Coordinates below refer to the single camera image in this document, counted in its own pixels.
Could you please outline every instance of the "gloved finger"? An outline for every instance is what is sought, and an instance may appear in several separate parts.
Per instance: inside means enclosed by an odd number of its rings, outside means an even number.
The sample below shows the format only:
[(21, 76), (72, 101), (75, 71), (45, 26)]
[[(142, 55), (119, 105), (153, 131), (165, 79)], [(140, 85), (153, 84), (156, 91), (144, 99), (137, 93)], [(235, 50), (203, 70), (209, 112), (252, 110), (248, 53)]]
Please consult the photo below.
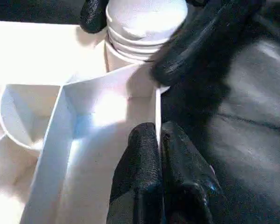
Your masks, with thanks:
[(115, 169), (106, 223), (161, 223), (162, 193), (155, 127), (143, 123), (131, 131)]
[(265, 0), (210, 0), (193, 21), (156, 55), (152, 76), (163, 85), (173, 85), (193, 74), (234, 44), (246, 19)]
[(106, 7), (109, 0), (86, 0), (80, 14), (81, 28), (91, 34), (98, 33), (106, 25)]
[(163, 124), (161, 139), (168, 223), (213, 224), (212, 210), (225, 213), (225, 197), (213, 168), (177, 124)]

